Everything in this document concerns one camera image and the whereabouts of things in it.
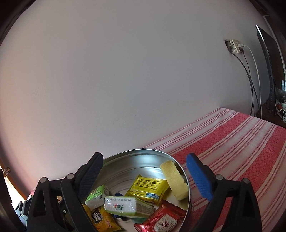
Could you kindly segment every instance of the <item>white wall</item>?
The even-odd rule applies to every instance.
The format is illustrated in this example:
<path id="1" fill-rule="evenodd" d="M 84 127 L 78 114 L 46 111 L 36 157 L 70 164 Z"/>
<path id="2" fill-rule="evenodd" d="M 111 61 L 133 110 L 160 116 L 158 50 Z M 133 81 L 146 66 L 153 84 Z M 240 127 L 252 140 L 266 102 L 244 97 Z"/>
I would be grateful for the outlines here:
<path id="1" fill-rule="evenodd" d="M 0 136 L 12 175 L 28 192 L 95 151 L 141 148 L 218 107 L 250 113 L 248 78 L 223 39 L 253 49 L 265 101 L 256 24 L 270 33 L 248 0 L 37 0 L 0 47 Z"/>

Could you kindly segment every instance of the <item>red snack package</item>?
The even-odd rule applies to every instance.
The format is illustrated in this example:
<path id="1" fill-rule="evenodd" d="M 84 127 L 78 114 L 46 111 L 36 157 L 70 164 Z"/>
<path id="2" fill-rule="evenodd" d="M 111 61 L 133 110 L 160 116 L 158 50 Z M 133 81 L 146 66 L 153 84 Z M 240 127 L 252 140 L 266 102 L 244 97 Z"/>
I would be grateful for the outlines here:
<path id="1" fill-rule="evenodd" d="M 162 200 L 161 206 L 145 222 L 134 224 L 134 227 L 138 232 L 169 232 L 185 215 L 185 210 Z"/>

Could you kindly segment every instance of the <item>red and white striped cloth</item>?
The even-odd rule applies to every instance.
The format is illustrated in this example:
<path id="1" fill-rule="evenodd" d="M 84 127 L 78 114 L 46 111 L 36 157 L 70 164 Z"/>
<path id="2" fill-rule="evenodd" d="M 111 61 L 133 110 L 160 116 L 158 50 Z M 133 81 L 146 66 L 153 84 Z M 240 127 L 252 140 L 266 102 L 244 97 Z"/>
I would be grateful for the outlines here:
<path id="1" fill-rule="evenodd" d="M 145 148 L 172 155 L 188 175 L 193 198 L 193 224 L 208 201 L 200 196 L 186 168 L 194 152 L 203 164 L 226 179 L 250 179 L 264 232 L 269 232 L 286 209 L 286 129 L 270 122 L 219 108 Z M 226 201 L 214 231 L 220 231 L 230 200 Z"/>

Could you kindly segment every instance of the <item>metal pot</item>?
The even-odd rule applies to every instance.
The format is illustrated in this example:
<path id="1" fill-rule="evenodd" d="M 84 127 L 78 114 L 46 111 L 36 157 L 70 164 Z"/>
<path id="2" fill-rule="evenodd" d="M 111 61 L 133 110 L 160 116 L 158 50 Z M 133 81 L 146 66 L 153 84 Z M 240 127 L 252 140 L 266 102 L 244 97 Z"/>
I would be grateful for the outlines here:
<path id="1" fill-rule="evenodd" d="M 111 195 L 115 193 L 124 195 L 139 174 L 143 177 L 165 179 L 160 165 L 167 160 L 175 162 L 177 169 L 189 186 L 183 168 L 172 156 L 151 149 L 136 149 L 125 151 L 105 159 L 103 168 L 93 185 L 93 189 L 105 184 Z M 178 232 L 179 230 L 180 232 L 189 231 L 192 208 L 191 194 L 189 198 L 178 201 L 169 188 L 164 195 L 164 199 L 187 211 L 184 221 L 177 225 L 173 232 Z M 128 232 L 136 232 L 134 223 L 137 223 L 134 219 L 128 221 L 118 220 L 121 228 Z"/>

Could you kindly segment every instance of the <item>yellow sponge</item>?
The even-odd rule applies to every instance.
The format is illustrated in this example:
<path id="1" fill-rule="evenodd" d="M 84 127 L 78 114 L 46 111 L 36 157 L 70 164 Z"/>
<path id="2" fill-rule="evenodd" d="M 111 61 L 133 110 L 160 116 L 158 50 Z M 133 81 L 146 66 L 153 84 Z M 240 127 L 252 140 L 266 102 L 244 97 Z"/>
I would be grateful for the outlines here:
<path id="1" fill-rule="evenodd" d="M 181 174 L 177 170 L 172 160 L 168 160 L 160 165 L 160 168 L 167 179 L 167 182 L 178 201 L 189 196 L 189 187 L 184 182 Z"/>

